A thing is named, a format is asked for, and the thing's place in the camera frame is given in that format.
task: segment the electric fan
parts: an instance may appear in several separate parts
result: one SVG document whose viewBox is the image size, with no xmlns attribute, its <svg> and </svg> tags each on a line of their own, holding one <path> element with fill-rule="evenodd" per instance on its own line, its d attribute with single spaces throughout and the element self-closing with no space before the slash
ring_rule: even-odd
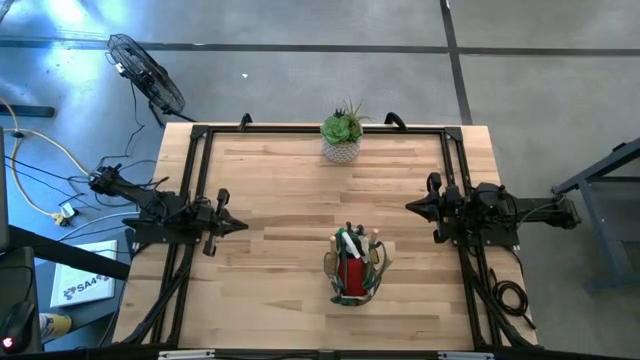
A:
<svg viewBox="0 0 640 360">
<path fill-rule="evenodd" d="M 120 75 L 129 79 L 149 99 L 149 109 L 160 127 L 164 127 L 164 124 L 154 105 L 163 114 L 196 122 L 180 113 L 185 106 L 180 90 L 169 78 L 167 70 L 153 60 L 137 42 L 125 34 L 115 34 L 109 37 L 107 47 Z"/>
</svg>

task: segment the black metal frame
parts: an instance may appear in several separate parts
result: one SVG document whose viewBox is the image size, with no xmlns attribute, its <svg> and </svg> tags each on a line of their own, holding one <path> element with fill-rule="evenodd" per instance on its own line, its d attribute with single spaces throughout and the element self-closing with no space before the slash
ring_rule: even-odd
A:
<svg viewBox="0 0 640 360">
<path fill-rule="evenodd" d="M 202 160 L 200 163 L 200 173 L 198 175 L 198 182 L 196 185 L 196 193 L 195 197 L 204 195 L 204 188 L 206 184 L 207 173 L 209 169 L 209 160 L 211 156 L 211 148 L 213 144 L 213 139 L 215 134 L 217 133 L 320 133 L 320 125 L 317 126 L 309 126 L 309 125 L 258 125 L 252 126 L 252 119 L 249 114 L 245 114 L 240 125 L 194 125 L 190 135 L 189 148 L 187 151 L 187 157 L 185 161 L 184 174 L 182 178 L 182 184 L 180 187 L 180 194 L 186 195 L 189 189 L 191 173 L 193 171 L 193 166 L 195 162 L 195 152 L 198 141 L 200 138 L 205 138 L 204 143 L 204 151 Z M 460 172 L 463 182 L 463 187 L 466 195 L 471 193 L 471 177 L 469 174 L 469 167 L 467 164 L 466 153 L 463 144 L 463 136 L 462 130 L 460 127 L 407 127 L 402 119 L 396 115 L 395 113 L 388 113 L 384 123 L 386 125 L 395 126 L 385 126 L 385 127 L 367 127 L 364 126 L 365 134 L 409 134 L 409 135 L 434 135 L 438 136 L 440 139 L 441 149 L 443 153 L 444 160 L 444 168 L 445 175 L 447 179 L 447 184 L 449 186 L 453 186 L 456 184 L 455 174 L 453 170 L 453 160 L 451 156 L 451 151 L 449 149 L 449 145 L 451 142 L 454 143 Z M 174 263 L 178 251 L 179 245 L 169 245 L 169 250 L 167 252 L 167 258 L 165 262 L 164 273 L 162 277 L 162 282 L 160 286 L 160 296 L 166 293 L 169 285 L 174 282 L 176 276 L 173 275 Z M 463 285 L 465 289 L 465 297 L 467 301 L 467 311 L 469 314 L 469 325 L 471 328 L 471 334 L 473 338 L 474 348 L 479 348 L 481 346 L 486 346 L 481 329 L 480 329 L 480 319 L 478 316 L 477 304 L 475 301 L 474 291 L 478 292 L 482 300 L 485 302 L 487 306 L 487 313 L 489 319 L 489 326 L 491 330 L 491 343 L 494 345 L 501 345 L 501 335 L 500 329 L 502 329 L 507 338 L 512 342 L 512 344 L 518 344 L 521 346 L 531 345 L 526 340 L 524 340 L 518 333 L 515 331 L 515 328 L 511 326 L 508 320 L 502 315 L 500 312 L 495 300 L 490 296 L 490 283 L 489 283 L 489 272 L 488 265 L 484 253 L 483 245 L 480 244 L 478 246 L 474 246 L 476 251 L 476 258 L 478 262 L 478 269 L 480 274 L 475 272 L 471 265 L 471 260 L 469 259 L 468 246 L 458 246 L 458 253 L 460 257 L 460 264 L 463 276 Z M 171 345 L 178 345 L 178 339 L 180 336 L 180 329 L 182 325 L 182 317 L 184 314 L 184 304 L 186 300 L 186 293 L 188 289 L 188 278 L 189 271 L 191 269 L 191 259 L 194 253 L 194 245 L 186 245 L 185 255 L 182 260 L 182 264 L 186 262 L 186 274 L 181 274 L 184 276 L 184 280 L 182 281 L 180 288 L 178 289 L 177 301 L 175 303 L 173 322 L 171 325 L 170 334 L 166 340 L 166 343 Z M 164 307 L 161 309 L 161 314 L 157 317 L 155 323 L 153 324 L 153 331 L 151 333 L 151 343 L 161 343 L 162 337 L 162 327 L 164 325 Z M 144 338 L 145 334 L 137 334 L 138 338 L 136 339 L 137 343 L 140 343 Z"/>
</svg>

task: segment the metal stand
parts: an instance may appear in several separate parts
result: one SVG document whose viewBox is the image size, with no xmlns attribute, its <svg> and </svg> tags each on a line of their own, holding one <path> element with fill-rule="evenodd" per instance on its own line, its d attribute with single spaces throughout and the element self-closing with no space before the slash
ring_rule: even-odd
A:
<svg viewBox="0 0 640 360">
<path fill-rule="evenodd" d="M 30 231 L 9 225 L 10 247 L 33 248 L 36 257 L 71 266 L 95 274 L 124 280 L 129 276 L 129 265 L 94 254 L 63 242 L 45 238 Z"/>
<path fill-rule="evenodd" d="M 16 116 L 52 118 L 56 113 L 56 109 L 51 106 L 11 105 L 11 108 Z M 11 115 L 11 113 L 5 105 L 0 105 L 0 115 Z"/>
<path fill-rule="evenodd" d="M 556 194 L 566 194 L 572 190 L 580 190 L 587 211 L 589 212 L 589 217 L 596 230 L 596 235 L 600 241 L 602 252 L 606 255 L 607 263 L 613 273 L 608 279 L 592 280 L 585 283 L 585 289 L 588 292 L 616 288 L 624 285 L 640 284 L 640 272 L 633 270 L 631 261 L 624 248 L 625 242 L 638 241 L 637 234 L 629 234 L 630 236 L 626 237 L 620 236 L 621 231 L 614 229 L 615 224 L 619 222 L 616 220 L 619 219 L 607 217 L 606 212 L 603 211 L 602 204 L 596 199 L 595 191 L 596 187 L 605 184 L 640 183 L 640 177 L 606 176 L 638 157 L 640 157 L 640 138 L 630 143 L 617 146 L 613 149 L 613 152 L 604 159 L 552 188 L 552 191 Z"/>
</svg>

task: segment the gray floor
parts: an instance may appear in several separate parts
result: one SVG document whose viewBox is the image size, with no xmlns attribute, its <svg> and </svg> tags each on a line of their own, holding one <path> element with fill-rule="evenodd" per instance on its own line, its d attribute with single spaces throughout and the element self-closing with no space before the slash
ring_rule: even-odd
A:
<svg viewBox="0 0 640 360">
<path fill-rule="evenodd" d="M 450 5 L 461 46 L 640 46 L 637 1 L 450 0 Z M 114 32 L 153 42 L 446 45 L 436 0 L 17 0 L 0 27 L 0 36 L 13 37 L 106 39 Z M 460 124 L 448 55 L 152 56 L 181 88 L 185 113 L 198 119 L 239 121 L 250 112 L 259 122 L 321 121 L 350 96 L 362 99 L 363 112 L 377 121 L 395 111 L 408 123 Z M 640 58 L 462 56 L 461 62 L 474 124 L 489 126 L 502 181 L 514 194 L 546 196 L 551 185 L 640 135 Z M 1 96 L 58 109 L 52 120 L 21 119 L 21 126 L 49 134 L 87 167 L 123 152 L 136 128 L 133 101 L 129 84 L 107 63 L 104 51 L 3 48 L 0 68 Z M 138 117 L 147 127 L 124 163 L 155 158 L 162 137 L 140 94 L 138 100 Z M 9 126 L 6 120 L 3 126 Z M 25 141 L 19 159 L 78 174 L 39 139 Z M 152 170 L 145 164 L 128 175 L 146 181 Z M 63 181 L 47 180 L 71 191 Z M 64 199 L 29 179 L 24 184 L 47 209 Z M 67 231 L 28 207 L 11 181 L 8 187 L 12 224 L 52 238 Z M 82 216 L 130 209 L 88 209 Z M 583 291 L 585 281 L 606 271 L 589 222 L 573 231 L 525 225 L 520 235 L 540 343 L 557 350 L 640 356 L 640 289 L 593 296 Z M 91 338 L 75 335 L 56 348 L 90 345 Z"/>
</svg>

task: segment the wooden tabletop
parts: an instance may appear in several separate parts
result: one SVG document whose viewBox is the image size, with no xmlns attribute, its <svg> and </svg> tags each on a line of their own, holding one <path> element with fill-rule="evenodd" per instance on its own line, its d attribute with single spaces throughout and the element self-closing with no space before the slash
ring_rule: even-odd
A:
<svg viewBox="0 0 640 360">
<path fill-rule="evenodd" d="M 154 176 L 170 176 L 162 190 L 179 190 L 191 126 L 167 125 Z M 500 183 L 487 127 L 462 131 L 473 185 Z M 435 244 L 434 226 L 404 208 L 424 196 L 430 172 L 444 173 L 439 139 L 365 135 L 359 156 L 345 165 L 325 159 L 321 143 L 319 134 L 215 136 L 205 196 L 227 188 L 227 208 L 249 230 L 223 239 L 214 258 L 197 246 L 180 347 L 472 349 L 457 252 Z M 331 303 L 323 272 L 328 238 L 346 221 L 380 229 L 378 240 L 395 249 L 378 293 L 361 307 Z M 156 300 L 166 251 L 152 245 L 134 259 L 114 340 L 130 334 Z M 512 254 L 488 248 L 487 258 L 500 279 L 524 285 Z M 168 308 L 165 336 L 173 301 Z M 488 339 L 484 306 L 479 312 Z M 536 341 L 523 319 L 509 320 Z"/>
</svg>

